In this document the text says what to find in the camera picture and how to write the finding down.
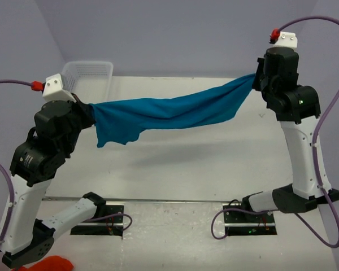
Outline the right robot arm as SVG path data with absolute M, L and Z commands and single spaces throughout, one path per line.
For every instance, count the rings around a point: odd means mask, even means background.
M 253 88 L 261 92 L 283 130 L 293 182 L 244 197 L 246 211 L 305 213 L 339 201 L 339 190 L 327 179 L 320 143 L 312 141 L 321 113 L 319 96 L 313 87 L 297 83 L 298 62 L 299 55 L 288 47 L 269 48 L 258 58 Z

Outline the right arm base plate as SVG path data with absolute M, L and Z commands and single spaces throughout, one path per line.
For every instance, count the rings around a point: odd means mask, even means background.
M 277 235 L 275 218 L 272 213 L 250 215 L 242 212 L 223 213 L 227 236 Z

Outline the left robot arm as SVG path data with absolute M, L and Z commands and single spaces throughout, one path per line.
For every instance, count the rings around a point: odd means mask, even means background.
M 80 132 L 95 124 L 90 105 L 73 94 L 69 100 L 45 103 L 34 116 L 35 126 L 19 145 L 10 165 L 10 196 L 0 223 L 2 262 L 10 269 L 41 260 L 54 242 L 78 224 L 100 214 L 105 200 L 89 192 L 49 218 L 38 210 L 57 170 L 71 157 Z

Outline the blue t shirt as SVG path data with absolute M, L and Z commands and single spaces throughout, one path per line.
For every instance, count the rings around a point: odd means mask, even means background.
M 189 129 L 233 119 L 250 94 L 254 74 L 176 98 L 139 98 L 91 104 L 97 146 L 126 145 L 146 130 Z

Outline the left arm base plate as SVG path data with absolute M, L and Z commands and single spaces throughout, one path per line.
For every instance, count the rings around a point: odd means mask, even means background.
M 124 213 L 124 204 L 107 203 L 100 213 L 95 214 L 94 219 L 116 213 Z M 94 222 L 83 222 L 72 228 L 70 235 L 122 237 L 124 232 L 123 222 L 123 216 L 104 218 Z

